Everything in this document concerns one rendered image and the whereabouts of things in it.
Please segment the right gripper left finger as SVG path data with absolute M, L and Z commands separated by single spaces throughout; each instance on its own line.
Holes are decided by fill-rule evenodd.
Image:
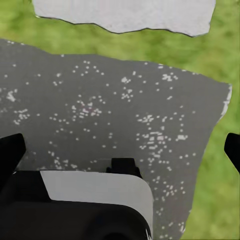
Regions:
M 21 133 L 0 138 L 0 193 L 26 152 Z

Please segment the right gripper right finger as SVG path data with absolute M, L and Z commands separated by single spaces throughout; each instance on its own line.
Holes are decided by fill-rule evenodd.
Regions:
M 228 133 L 225 140 L 224 151 L 240 173 L 240 135 Z

